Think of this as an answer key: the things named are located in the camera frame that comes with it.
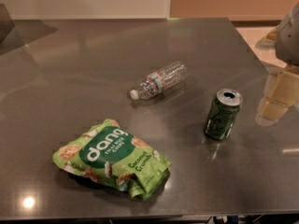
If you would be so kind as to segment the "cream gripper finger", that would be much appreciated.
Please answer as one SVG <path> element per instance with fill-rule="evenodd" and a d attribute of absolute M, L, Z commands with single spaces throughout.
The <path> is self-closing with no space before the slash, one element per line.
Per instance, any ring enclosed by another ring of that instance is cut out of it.
<path fill-rule="evenodd" d="M 287 111 L 287 106 L 271 103 L 264 97 L 258 105 L 255 121 L 260 126 L 271 126 L 277 123 Z"/>
<path fill-rule="evenodd" d="M 266 81 L 264 92 L 267 101 L 290 107 L 299 100 L 299 67 L 287 65 L 273 69 Z"/>

